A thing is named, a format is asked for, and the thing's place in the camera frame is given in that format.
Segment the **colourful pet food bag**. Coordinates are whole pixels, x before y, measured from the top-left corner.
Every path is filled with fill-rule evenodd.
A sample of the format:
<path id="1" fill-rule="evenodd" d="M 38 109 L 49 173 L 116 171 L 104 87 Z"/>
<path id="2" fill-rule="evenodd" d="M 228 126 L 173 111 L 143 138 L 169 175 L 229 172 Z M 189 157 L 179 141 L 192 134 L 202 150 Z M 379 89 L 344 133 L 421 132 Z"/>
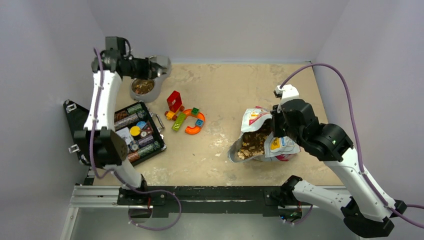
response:
<path id="1" fill-rule="evenodd" d="M 289 137 L 273 136 L 271 120 L 271 113 L 263 107 L 246 109 L 240 136 L 227 151 L 229 161 L 287 162 L 300 153 L 300 146 Z"/>

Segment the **silver metal scoop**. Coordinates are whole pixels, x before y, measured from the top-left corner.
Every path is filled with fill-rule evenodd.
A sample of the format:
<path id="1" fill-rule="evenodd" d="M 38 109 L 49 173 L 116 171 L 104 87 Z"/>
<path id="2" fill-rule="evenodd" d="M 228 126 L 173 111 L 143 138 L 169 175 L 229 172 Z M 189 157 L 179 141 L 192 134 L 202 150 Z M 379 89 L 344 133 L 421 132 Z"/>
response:
<path id="1" fill-rule="evenodd" d="M 152 55 L 148 58 L 149 77 L 151 79 L 169 76 L 172 71 L 172 63 L 168 56 Z"/>

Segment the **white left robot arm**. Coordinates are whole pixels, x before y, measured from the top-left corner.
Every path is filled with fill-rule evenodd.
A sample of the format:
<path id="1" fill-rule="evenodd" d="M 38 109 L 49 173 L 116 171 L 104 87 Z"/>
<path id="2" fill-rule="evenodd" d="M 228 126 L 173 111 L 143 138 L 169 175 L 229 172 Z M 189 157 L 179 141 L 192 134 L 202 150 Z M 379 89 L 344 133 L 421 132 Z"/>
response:
<path id="1" fill-rule="evenodd" d="M 108 36 L 105 49 L 94 48 L 91 63 L 93 93 L 89 113 L 82 129 L 73 138 L 98 179 L 114 175 L 125 192 L 138 205 L 149 199 L 147 181 L 128 160 L 126 142 L 115 130 L 115 106 L 123 77 L 146 79 L 150 63 L 147 58 L 134 58 L 131 45 L 124 37 Z"/>

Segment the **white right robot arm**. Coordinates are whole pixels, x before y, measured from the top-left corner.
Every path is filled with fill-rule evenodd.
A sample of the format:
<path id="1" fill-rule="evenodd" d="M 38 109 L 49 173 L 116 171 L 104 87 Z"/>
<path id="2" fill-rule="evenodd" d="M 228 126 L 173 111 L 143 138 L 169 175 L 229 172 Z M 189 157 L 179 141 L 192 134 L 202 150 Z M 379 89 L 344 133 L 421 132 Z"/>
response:
<path id="1" fill-rule="evenodd" d="M 340 218 L 362 238 L 381 238 L 394 229 L 392 218 L 404 213 L 407 205 L 388 196 L 364 167 L 346 132 L 333 123 L 321 123 L 313 107 L 302 99 L 274 105 L 271 129 L 275 137 L 289 137 L 308 154 L 329 167 L 342 181 L 347 194 L 315 186 L 292 175 L 280 187 L 282 206 L 305 202 Z"/>

